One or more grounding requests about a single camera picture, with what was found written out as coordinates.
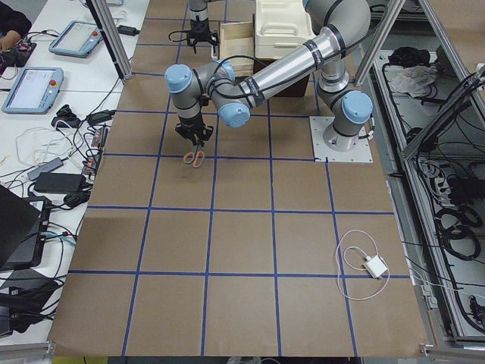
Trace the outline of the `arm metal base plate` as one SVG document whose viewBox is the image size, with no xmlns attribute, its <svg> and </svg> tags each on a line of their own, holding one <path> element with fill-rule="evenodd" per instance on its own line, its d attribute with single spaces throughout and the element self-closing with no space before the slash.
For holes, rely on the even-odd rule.
<svg viewBox="0 0 485 364">
<path fill-rule="evenodd" d="M 315 162 L 358 163 L 373 162 L 370 142 L 361 127 L 358 136 L 342 136 L 333 128 L 334 117 L 309 118 Z"/>
</svg>

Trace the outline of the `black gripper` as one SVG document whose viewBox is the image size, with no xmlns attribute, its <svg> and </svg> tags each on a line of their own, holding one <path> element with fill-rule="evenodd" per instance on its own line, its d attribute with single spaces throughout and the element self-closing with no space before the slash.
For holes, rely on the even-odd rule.
<svg viewBox="0 0 485 364">
<path fill-rule="evenodd" d="M 196 49 L 199 42 L 208 42 L 211 46 L 219 44 L 216 31 L 211 32 L 208 20 L 191 20 L 190 30 L 187 32 L 187 45 Z"/>
<path fill-rule="evenodd" d="M 176 125 L 175 131 L 182 138 L 190 140 L 194 146 L 204 146 L 211 138 L 213 127 L 207 126 L 202 117 L 179 119 L 180 123 Z"/>
</svg>

